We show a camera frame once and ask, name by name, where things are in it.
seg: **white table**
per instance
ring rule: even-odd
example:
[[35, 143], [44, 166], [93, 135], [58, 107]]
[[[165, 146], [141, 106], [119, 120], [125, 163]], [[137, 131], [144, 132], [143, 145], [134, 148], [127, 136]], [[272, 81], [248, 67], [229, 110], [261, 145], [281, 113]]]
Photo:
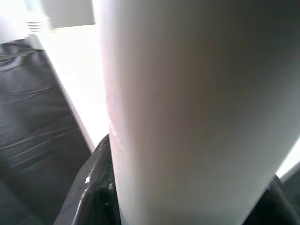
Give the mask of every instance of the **white table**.
[[[99, 33], [96, 25], [88, 25], [56, 29], [40, 36], [91, 151], [108, 134]], [[284, 178], [299, 162], [300, 141], [297, 141], [279, 167], [277, 176]]]

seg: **white cylindrical pole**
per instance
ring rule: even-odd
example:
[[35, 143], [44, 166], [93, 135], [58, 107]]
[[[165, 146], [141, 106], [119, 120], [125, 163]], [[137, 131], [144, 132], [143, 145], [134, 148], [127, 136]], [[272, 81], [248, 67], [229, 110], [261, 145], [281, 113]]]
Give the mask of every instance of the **white cylindrical pole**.
[[122, 225], [240, 225], [300, 132], [296, 7], [101, 7]]

